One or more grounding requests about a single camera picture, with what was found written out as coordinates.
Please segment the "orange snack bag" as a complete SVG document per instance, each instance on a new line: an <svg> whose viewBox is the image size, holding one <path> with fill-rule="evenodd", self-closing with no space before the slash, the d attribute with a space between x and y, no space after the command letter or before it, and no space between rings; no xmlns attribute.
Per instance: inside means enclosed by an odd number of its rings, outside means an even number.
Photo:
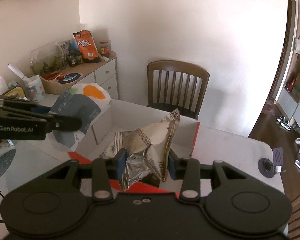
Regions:
<svg viewBox="0 0 300 240"><path fill-rule="evenodd" d="M93 36L90 31L82 30L73 33L79 51L82 54L83 61L86 63L100 62L99 53L97 51Z"/></svg>

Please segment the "beige foil snack bag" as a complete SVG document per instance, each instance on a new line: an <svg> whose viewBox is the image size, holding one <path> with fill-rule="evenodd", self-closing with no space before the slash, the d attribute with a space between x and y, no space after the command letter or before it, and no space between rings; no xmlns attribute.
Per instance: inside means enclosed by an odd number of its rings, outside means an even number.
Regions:
<svg viewBox="0 0 300 240"><path fill-rule="evenodd" d="M166 181L168 155L179 122L180 112L175 109L159 122L134 131L115 132L113 142L100 156L113 158L120 149L127 150L125 170L119 180L121 189L128 190L149 174Z"/></svg>

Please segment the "glass fish bowl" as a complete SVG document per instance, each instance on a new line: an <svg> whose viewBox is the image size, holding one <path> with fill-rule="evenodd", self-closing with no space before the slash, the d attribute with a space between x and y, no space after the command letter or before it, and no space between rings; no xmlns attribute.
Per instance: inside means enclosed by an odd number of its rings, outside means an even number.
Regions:
<svg viewBox="0 0 300 240"><path fill-rule="evenodd" d="M57 42L43 45L30 53L30 69L34 75L46 76L64 68L63 51Z"/></svg>

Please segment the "white sideboard cabinet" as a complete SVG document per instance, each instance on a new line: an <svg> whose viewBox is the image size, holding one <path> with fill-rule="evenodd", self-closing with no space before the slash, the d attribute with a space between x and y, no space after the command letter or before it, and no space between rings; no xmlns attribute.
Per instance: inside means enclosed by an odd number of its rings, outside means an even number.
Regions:
<svg viewBox="0 0 300 240"><path fill-rule="evenodd" d="M111 98L119 100L120 93L117 74L117 56L114 51L110 52L110 58L108 61L79 64L75 67L69 67L61 70L57 76L66 76L71 73L80 74L80 77L70 83L59 83L56 77L51 80L46 80L41 77L45 92L48 94L60 95L62 91L77 83L97 83L110 94Z"/></svg>

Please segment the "brown wooden chair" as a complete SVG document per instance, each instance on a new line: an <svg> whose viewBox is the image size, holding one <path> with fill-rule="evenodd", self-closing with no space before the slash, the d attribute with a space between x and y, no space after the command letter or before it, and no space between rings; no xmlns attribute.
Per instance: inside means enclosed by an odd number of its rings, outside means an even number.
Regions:
<svg viewBox="0 0 300 240"><path fill-rule="evenodd" d="M159 60L147 65L148 106L198 119L210 74L187 62Z"/></svg>

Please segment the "black table socket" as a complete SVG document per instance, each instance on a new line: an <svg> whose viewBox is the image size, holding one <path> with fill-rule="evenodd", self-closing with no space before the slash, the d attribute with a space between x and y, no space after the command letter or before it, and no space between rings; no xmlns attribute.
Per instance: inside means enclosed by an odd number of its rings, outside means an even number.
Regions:
<svg viewBox="0 0 300 240"><path fill-rule="evenodd" d="M273 178L275 176L275 167L268 158L261 158L257 163L258 170L262 176Z"/></svg>

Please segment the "red lidded jar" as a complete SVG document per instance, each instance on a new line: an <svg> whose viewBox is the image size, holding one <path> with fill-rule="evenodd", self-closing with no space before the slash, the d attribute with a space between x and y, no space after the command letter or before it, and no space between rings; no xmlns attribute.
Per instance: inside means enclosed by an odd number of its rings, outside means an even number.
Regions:
<svg viewBox="0 0 300 240"><path fill-rule="evenodd" d="M109 41L100 41L100 53L104 57L109 57L109 55L110 55Z"/></svg>

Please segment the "white orange plastic bag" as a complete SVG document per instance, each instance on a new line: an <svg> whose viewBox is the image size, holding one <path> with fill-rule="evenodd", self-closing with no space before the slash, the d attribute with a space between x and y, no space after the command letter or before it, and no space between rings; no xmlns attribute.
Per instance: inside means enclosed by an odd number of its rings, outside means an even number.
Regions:
<svg viewBox="0 0 300 240"><path fill-rule="evenodd" d="M88 129L109 106L109 93L97 83L77 83L64 90L50 109L51 114L79 118L82 124L71 132L56 131L50 136L57 148L74 152Z"/></svg>

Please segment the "red cardboard box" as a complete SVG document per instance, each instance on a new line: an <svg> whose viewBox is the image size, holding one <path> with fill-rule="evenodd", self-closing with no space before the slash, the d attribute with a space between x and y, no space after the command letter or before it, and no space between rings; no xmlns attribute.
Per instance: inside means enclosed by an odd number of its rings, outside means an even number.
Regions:
<svg viewBox="0 0 300 240"><path fill-rule="evenodd" d="M128 190L147 176L159 183L168 180L168 154L191 156L200 123L182 116L178 109L161 111L120 100L104 110L70 157L88 163L112 158L125 148L127 161L119 185Z"/></svg>

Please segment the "white printed cup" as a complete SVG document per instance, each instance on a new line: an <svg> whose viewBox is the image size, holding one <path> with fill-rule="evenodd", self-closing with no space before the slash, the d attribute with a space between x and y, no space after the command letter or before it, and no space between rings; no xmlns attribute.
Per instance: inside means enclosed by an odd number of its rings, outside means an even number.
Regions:
<svg viewBox="0 0 300 240"><path fill-rule="evenodd" d="M25 82L30 99L36 103L41 102L45 98L45 90L39 75L29 78L29 82Z"/></svg>

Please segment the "yellow rimmed container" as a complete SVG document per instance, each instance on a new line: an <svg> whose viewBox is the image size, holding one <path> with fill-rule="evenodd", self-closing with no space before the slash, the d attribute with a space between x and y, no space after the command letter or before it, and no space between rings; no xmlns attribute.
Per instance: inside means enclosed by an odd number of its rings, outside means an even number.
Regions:
<svg viewBox="0 0 300 240"><path fill-rule="evenodd" d="M3 96L13 98L13 99L25 99L26 95L22 87L17 86L13 87L10 90L6 91Z"/></svg>

